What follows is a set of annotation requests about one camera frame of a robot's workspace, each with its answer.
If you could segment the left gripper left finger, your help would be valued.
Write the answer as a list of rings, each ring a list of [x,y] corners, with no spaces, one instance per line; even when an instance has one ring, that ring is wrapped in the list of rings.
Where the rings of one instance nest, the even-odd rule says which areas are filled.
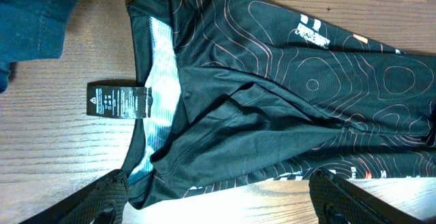
[[[112,170],[22,224],[119,224],[126,203],[127,175],[123,170]]]

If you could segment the black orange patterned sports jersey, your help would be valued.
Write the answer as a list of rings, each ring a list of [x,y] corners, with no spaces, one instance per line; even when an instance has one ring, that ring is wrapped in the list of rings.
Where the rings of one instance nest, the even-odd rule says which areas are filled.
[[[141,209],[260,181],[435,175],[435,57],[263,0],[133,0],[135,86],[91,83],[87,114],[135,122]]]

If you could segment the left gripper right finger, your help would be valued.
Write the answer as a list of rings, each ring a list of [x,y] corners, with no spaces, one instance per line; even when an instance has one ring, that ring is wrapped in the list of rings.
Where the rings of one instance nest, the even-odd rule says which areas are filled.
[[[322,167],[310,177],[309,194],[323,224],[422,222]]]

